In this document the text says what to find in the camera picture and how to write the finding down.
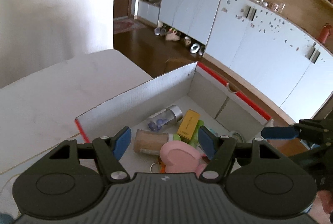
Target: person's hand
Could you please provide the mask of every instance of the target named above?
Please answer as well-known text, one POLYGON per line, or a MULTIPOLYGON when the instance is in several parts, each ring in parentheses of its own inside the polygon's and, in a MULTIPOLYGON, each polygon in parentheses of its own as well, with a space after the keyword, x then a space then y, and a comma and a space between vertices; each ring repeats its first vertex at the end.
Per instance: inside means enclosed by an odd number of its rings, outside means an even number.
POLYGON ((324 212, 330 214, 333 211, 333 195, 328 190, 321 190, 318 192, 318 197, 321 200, 324 212))

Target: red stripe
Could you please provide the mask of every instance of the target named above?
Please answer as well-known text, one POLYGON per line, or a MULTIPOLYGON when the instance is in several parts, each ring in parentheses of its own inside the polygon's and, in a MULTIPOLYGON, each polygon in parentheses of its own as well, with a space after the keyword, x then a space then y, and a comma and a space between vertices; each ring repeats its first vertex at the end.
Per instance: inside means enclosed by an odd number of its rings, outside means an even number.
POLYGON ((240 99, 242 99, 246 104, 248 104, 251 108, 253 108, 256 112, 258 112, 267 121, 269 121, 272 118, 268 113, 266 113, 264 110, 262 110, 256 103, 254 103, 252 100, 247 98, 247 96, 244 93, 237 92, 236 95, 240 99))
MULTIPOLYGON (((219 74, 217 74, 214 70, 210 69, 203 63, 198 62, 197 64, 201 69, 206 71, 208 74, 210 74, 213 78, 215 78, 217 81, 222 83, 224 86, 227 86, 227 81, 221 78, 219 74)), ((272 117, 266 113, 264 110, 262 110, 256 103, 251 101, 245 94, 242 92, 237 92, 236 95, 242 99, 246 104, 248 104, 251 108, 253 108, 257 113, 259 113, 263 118, 265 118, 267 121, 269 121, 272 117)))
POLYGON ((87 135, 85 134, 85 132, 83 131, 83 128, 82 128, 82 126, 81 126, 79 120, 78 120, 78 119, 75 119, 74 121, 75 121, 76 127, 78 128, 78 130, 79 130, 80 133, 81 133, 82 138, 84 139, 84 141, 85 141, 86 143, 89 144, 89 143, 90 143, 90 140, 89 140, 89 138, 87 137, 87 135))
POLYGON ((224 86, 227 86, 227 81, 224 80, 223 78, 221 78, 220 75, 218 75, 214 70, 210 69, 209 67, 207 67, 206 65, 204 65, 201 62, 198 62, 197 64, 201 69, 205 70, 208 74, 210 74, 213 78, 215 78, 217 81, 219 81, 220 83, 222 83, 224 86))

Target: rug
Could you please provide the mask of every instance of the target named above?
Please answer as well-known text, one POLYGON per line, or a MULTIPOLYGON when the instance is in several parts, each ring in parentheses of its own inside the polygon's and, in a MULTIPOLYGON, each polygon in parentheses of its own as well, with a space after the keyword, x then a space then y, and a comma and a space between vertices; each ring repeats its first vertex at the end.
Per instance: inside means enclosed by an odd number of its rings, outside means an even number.
POLYGON ((113 34, 129 32, 142 28, 146 28, 146 26, 139 21, 130 18, 118 19, 113 21, 113 34))

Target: silver bottle cap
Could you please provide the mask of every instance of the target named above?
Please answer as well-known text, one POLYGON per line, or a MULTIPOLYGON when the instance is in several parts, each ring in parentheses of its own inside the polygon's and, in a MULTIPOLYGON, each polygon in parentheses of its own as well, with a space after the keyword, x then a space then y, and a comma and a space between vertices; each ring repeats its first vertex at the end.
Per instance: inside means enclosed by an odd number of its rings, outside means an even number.
POLYGON ((168 107, 168 109, 173 112, 174 116, 176 117, 177 122, 183 118, 183 114, 178 106, 172 105, 172 106, 168 107))

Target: cardboard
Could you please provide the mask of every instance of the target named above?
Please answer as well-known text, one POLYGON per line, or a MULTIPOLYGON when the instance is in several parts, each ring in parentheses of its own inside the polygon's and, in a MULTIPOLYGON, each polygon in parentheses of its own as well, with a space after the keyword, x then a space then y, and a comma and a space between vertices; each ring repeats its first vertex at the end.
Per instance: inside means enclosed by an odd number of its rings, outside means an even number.
MULTIPOLYGON (((191 63, 143 83, 92 108, 76 118, 85 140, 114 136, 124 126, 132 130, 132 142, 120 163, 133 176, 149 172, 156 156, 136 154, 133 143, 137 129, 149 130, 146 119, 172 104, 179 106, 183 116, 189 109, 200 114, 200 120, 216 135, 238 131, 251 142, 260 136, 270 116, 241 92, 231 92, 227 82, 201 63, 191 63)), ((165 129, 176 133, 177 125, 165 129)))

